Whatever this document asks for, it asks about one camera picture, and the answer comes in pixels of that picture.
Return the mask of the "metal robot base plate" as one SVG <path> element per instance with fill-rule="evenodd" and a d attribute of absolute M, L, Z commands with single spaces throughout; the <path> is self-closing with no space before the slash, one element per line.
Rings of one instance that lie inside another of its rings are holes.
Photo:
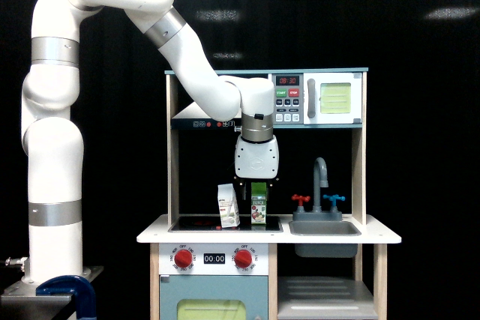
<path fill-rule="evenodd" d="M 104 266 L 84 266 L 81 277 L 86 278 L 90 283 L 104 270 Z M 38 284 L 30 280 L 25 283 L 23 280 L 16 281 L 13 285 L 8 286 L 1 294 L 3 302 L 48 302 L 59 301 L 60 303 L 68 303 L 71 301 L 71 295 L 36 295 Z"/>

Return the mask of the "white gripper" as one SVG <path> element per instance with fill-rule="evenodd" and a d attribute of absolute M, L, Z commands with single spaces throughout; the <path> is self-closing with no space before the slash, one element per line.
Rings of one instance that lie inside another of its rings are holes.
<path fill-rule="evenodd" d="M 235 174 L 238 197 L 245 201 L 250 179 L 268 179 L 265 182 L 265 199 L 270 200 L 279 165 L 279 150 L 275 136 L 267 142 L 252 143 L 239 137 L 235 145 Z"/>

